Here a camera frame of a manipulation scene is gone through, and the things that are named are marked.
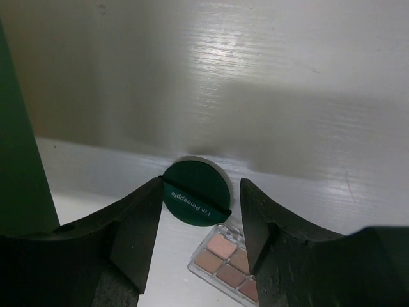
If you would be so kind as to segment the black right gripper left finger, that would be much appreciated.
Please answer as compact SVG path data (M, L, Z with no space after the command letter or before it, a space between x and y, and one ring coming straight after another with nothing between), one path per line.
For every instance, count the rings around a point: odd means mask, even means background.
M144 294L163 183L48 233L1 237L2 306L136 306Z

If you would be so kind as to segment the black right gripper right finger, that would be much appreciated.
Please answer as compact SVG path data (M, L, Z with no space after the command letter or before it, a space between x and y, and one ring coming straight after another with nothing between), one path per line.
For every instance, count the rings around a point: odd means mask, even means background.
M350 235L284 208L240 182L247 258L261 306L407 306L408 228Z

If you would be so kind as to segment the green drawer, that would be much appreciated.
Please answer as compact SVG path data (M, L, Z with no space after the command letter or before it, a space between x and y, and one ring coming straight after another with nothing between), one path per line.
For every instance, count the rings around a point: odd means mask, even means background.
M6 35L1 33L1 234L59 226Z

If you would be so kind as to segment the dark green round puff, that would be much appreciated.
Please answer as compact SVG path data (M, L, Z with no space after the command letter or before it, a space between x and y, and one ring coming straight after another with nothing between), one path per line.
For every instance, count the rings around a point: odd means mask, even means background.
M164 204L180 221L207 227L225 223L232 215L231 181L214 162L185 156L170 165L161 179Z

